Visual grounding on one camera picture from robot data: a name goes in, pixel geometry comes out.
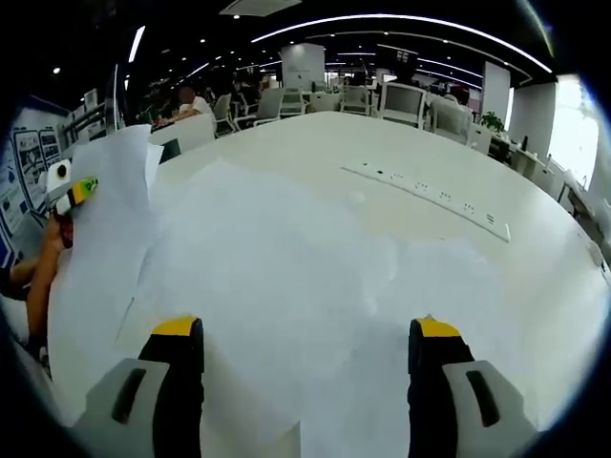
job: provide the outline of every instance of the power strip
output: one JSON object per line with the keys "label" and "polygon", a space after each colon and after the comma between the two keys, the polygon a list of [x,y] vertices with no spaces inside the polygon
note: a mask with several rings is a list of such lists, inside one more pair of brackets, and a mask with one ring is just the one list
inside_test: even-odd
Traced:
{"label": "power strip", "polygon": [[461,200],[452,193],[439,191],[432,188],[424,181],[417,181],[410,177],[405,177],[402,174],[392,172],[388,169],[376,167],[369,162],[361,162],[353,164],[342,169],[389,184],[395,188],[407,191],[414,196],[423,198],[440,207],[450,210],[452,213],[459,215],[464,219],[468,219],[482,229],[487,230],[491,234],[503,239],[507,242],[511,240],[509,226],[505,222],[499,221],[493,214],[485,210],[476,208],[474,204]]}

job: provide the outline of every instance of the person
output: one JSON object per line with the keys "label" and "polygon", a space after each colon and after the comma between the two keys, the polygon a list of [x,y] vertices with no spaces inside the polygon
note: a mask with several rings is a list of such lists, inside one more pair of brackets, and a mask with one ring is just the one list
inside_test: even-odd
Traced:
{"label": "person", "polygon": [[35,359],[47,344],[49,295],[64,248],[59,222],[51,215],[40,256],[0,269],[2,311],[12,336]]}
{"label": "person", "polygon": [[180,88],[179,100],[179,113],[169,119],[163,119],[161,121],[162,124],[181,121],[191,116],[203,115],[206,113],[212,114],[210,106],[203,97],[196,95],[195,91],[188,86]]}

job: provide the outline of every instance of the black ceiling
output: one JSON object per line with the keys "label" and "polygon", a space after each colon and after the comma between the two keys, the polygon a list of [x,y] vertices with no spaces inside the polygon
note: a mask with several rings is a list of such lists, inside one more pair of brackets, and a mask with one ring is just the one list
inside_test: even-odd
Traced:
{"label": "black ceiling", "polygon": [[[539,31],[541,27],[544,30],[549,28],[540,24],[538,27],[524,9],[510,1],[304,0],[300,5],[267,17],[242,16],[237,20],[219,15],[219,11],[229,3],[230,0],[74,0],[71,14],[74,27],[69,32],[64,31],[60,46],[45,50],[46,73],[40,75],[33,90],[73,109],[85,92],[93,87],[103,87],[116,62],[126,65],[125,72],[130,75],[128,93],[140,96],[145,94],[151,82],[169,78],[167,86],[170,87],[208,62],[210,66],[194,77],[205,78],[206,72],[214,65],[235,70],[251,63],[278,60],[279,50],[291,41],[325,46],[327,62],[339,59],[360,64],[362,58],[367,65],[374,62],[375,56],[341,56],[337,53],[376,52],[378,44],[415,51],[420,58],[478,74],[482,74],[487,60],[498,65],[507,62],[513,85],[550,80],[556,73],[571,70],[559,67],[550,55]],[[251,43],[259,36],[307,21],[372,13],[424,16],[477,29],[529,53],[550,67],[553,73],[547,73],[518,52],[488,38],[448,26],[405,19],[329,22]],[[146,29],[136,59],[127,64],[136,29],[142,25]],[[424,71],[447,75],[452,72],[456,78],[481,85],[480,78],[468,73],[428,62],[420,64]],[[61,72],[53,74],[54,67],[60,67]]]}

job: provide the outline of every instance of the window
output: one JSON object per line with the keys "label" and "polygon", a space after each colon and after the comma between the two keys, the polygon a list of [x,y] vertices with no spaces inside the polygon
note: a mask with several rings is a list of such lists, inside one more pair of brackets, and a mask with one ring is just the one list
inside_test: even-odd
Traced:
{"label": "window", "polygon": [[590,187],[598,142],[599,125],[588,92],[576,75],[559,76],[550,154],[585,190]]}

